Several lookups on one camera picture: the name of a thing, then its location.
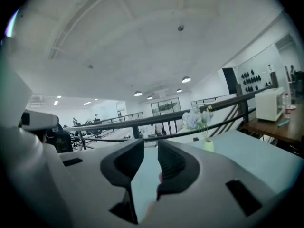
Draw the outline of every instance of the black panel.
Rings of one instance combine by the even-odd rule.
[[[174,147],[168,141],[158,141],[158,161],[163,181],[158,186],[157,200],[161,195],[185,191],[200,173],[200,165],[196,158]]]
[[[78,164],[80,162],[82,162],[83,160],[80,158],[74,158],[74,159],[70,159],[67,161],[63,161],[64,166],[70,166],[70,165],[75,165]]]
[[[22,125],[26,125],[29,126],[29,113],[28,112],[24,112],[21,116],[21,122]]]
[[[144,153],[144,140],[139,139],[106,156],[100,163],[100,171],[114,186],[126,188],[123,200],[109,211],[118,217],[138,224],[131,191],[131,181],[137,173]]]
[[[236,199],[246,216],[249,216],[262,207],[261,203],[239,181],[232,180],[226,183],[229,191]]]
[[[237,79],[232,68],[223,68],[223,73],[226,78],[229,94],[236,94]]]

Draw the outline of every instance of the white flower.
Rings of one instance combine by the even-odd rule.
[[[202,122],[204,124],[209,124],[213,117],[213,112],[203,111],[202,113]]]
[[[201,113],[198,109],[192,109],[189,113],[184,113],[183,121],[187,129],[197,129],[201,122]]]

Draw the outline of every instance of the desk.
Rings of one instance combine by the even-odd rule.
[[[296,104],[296,109],[291,110],[289,124],[278,127],[278,124],[286,120],[284,114],[274,123],[254,118],[244,124],[243,129],[265,134],[290,144],[303,144],[301,141],[304,135],[304,105]]]
[[[235,161],[266,183],[275,194],[292,187],[304,164],[302,158],[236,130],[211,139],[215,153]],[[202,149],[204,141],[190,142],[187,145]],[[144,160],[131,182],[139,222],[145,216],[148,206],[156,199],[156,189],[160,183],[158,175],[161,172],[157,155],[158,148],[144,149]]]

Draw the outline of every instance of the light blue surface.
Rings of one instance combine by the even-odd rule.
[[[160,184],[161,166],[157,160],[158,148],[145,148],[143,162],[134,176],[131,187],[138,222],[144,218],[149,205],[156,201],[156,189]]]
[[[264,181],[275,193],[291,187],[304,164],[304,160],[294,154],[235,130],[211,139],[215,153],[232,159]],[[188,145],[202,149],[204,141]],[[158,175],[161,172],[157,151],[157,148],[145,149],[144,160],[131,182],[139,222],[144,218],[148,206],[156,199]]]

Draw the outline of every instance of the bottle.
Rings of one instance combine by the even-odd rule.
[[[288,93],[284,97],[284,109],[285,109],[285,118],[290,118],[290,104]]]

